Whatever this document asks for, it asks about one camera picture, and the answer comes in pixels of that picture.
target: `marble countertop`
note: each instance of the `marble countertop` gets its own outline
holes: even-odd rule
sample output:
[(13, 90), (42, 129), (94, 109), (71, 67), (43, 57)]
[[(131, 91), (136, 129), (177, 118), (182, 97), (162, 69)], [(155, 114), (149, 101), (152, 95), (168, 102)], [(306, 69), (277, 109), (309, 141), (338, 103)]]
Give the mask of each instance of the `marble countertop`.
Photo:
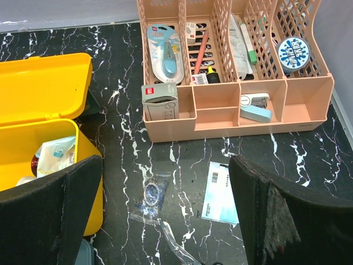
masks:
[(177, 242), (206, 264), (247, 264), (239, 225), (201, 218), (210, 161), (228, 163), (242, 154), (298, 185), (353, 199), (353, 153), (332, 106), (328, 121), (311, 132), (153, 144), (142, 121), (138, 23), (0, 38), (0, 61), (74, 52), (92, 57), (90, 89), (102, 110), (77, 123), (104, 157), (104, 223), (89, 238), (96, 264), (180, 264), (160, 227), (129, 219), (150, 169), (172, 172), (161, 217)]

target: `organizer basket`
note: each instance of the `organizer basket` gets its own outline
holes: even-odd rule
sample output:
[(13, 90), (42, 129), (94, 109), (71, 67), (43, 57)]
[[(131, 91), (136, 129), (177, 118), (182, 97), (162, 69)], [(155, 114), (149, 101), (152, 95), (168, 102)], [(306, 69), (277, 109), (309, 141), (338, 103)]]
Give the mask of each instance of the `organizer basket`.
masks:
[[(153, 142), (212, 137), (310, 131), (326, 121), (334, 80), (313, 36), (320, 0), (137, 0), (143, 44), (144, 84), (157, 83), (149, 60), (147, 28), (162, 23), (181, 39), (185, 78), (178, 85), (179, 119), (143, 120)], [(251, 81), (238, 78), (229, 43), (231, 13), (247, 25), (258, 57)], [(186, 22), (197, 24), (196, 44), (188, 45)], [(209, 30), (200, 72), (211, 65), (222, 83), (193, 85), (202, 31)], [(300, 36), (311, 47), (311, 58), (300, 71), (285, 75), (275, 49), (289, 36)], [(268, 93), (270, 123), (239, 116), (240, 95)]]

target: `yellow box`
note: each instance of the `yellow box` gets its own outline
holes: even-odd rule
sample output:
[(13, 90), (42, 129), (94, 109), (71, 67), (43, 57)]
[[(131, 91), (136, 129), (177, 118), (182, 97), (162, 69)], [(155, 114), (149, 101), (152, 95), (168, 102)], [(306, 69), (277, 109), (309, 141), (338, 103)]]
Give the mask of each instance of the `yellow box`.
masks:
[[(71, 120), (84, 110), (91, 75), (83, 53), (0, 63), (0, 191), (33, 175), (31, 160), (43, 142), (75, 135), (75, 162), (101, 156)], [(84, 235), (102, 223), (103, 177)]]

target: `gray box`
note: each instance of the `gray box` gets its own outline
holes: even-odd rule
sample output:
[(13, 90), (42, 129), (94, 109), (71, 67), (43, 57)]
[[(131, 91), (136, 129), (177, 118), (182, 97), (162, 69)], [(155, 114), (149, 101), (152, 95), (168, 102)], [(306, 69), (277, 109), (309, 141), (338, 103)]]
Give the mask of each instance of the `gray box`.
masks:
[(176, 83), (147, 84), (141, 90), (143, 110), (148, 121), (179, 118)]

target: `red label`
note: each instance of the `red label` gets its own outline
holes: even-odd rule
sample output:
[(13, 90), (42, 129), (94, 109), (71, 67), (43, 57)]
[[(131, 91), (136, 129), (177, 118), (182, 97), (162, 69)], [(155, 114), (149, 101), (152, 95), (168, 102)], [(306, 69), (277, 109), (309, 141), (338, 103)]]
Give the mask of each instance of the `red label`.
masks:
[(154, 94), (154, 88), (153, 87), (146, 88), (146, 95), (151, 95), (151, 94)]

